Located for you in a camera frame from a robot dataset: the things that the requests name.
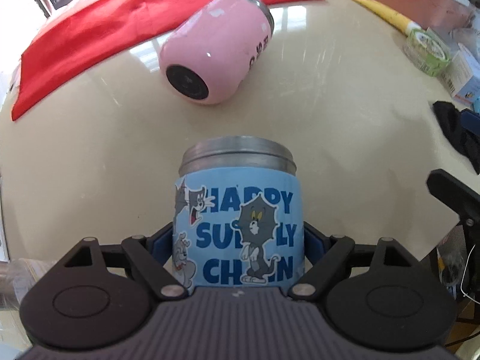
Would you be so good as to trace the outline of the red flag cloth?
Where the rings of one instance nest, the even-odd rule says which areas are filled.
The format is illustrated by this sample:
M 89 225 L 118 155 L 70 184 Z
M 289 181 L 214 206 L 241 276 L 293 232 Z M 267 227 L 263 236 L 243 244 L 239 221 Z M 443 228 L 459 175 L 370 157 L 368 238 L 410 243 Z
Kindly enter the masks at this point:
M 17 120 L 95 64 L 174 30 L 210 1 L 74 0 L 47 20 L 21 55 L 19 92 L 10 117 Z

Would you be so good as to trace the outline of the blue cartoon cup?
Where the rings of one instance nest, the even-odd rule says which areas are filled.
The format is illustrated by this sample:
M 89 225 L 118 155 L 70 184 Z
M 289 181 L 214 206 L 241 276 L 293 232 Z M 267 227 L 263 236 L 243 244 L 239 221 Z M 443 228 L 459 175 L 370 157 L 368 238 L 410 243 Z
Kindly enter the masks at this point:
M 172 273 L 197 287 L 278 287 L 304 274 L 302 193 L 292 153 L 257 136 L 201 141 L 175 183 Z

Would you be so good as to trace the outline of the pink cup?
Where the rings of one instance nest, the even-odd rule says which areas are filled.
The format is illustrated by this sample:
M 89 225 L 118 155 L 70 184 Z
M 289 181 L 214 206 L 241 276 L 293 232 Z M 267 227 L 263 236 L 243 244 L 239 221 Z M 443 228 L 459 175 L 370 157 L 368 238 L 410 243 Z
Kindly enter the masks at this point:
M 261 0 L 212 0 L 176 28 L 160 49 L 160 71 L 189 101 L 231 98 L 274 31 Z

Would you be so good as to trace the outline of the yellow tube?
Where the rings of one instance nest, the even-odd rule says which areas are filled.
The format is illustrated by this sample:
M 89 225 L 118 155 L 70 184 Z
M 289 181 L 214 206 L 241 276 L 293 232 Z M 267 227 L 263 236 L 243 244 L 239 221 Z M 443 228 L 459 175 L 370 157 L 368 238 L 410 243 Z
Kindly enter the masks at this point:
M 400 31 L 405 36 L 409 36 L 413 30 L 422 29 L 422 27 L 405 15 L 397 12 L 393 8 L 378 2 L 376 0 L 352 0 L 362 7 L 368 9 L 376 16 L 383 19 L 392 27 Z

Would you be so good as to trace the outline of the green tape roll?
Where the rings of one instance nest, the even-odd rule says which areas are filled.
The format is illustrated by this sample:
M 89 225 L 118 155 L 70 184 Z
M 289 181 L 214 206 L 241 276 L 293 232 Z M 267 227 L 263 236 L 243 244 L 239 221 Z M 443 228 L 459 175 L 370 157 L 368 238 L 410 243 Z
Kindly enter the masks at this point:
M 403 44 L 403 53 L 418 70 L 429 77 L 437 77 L 451 61 L 448 48 L 419 28 L 408 34 Z

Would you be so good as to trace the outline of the small white blue box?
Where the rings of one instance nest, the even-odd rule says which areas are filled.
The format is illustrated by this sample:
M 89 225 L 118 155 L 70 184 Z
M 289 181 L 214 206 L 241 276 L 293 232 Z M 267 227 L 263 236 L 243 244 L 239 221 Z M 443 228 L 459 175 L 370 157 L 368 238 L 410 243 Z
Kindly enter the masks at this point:
M 439 80 L 457 102 L 471 107 L 479 99 L 479 61 L 461 43 Z

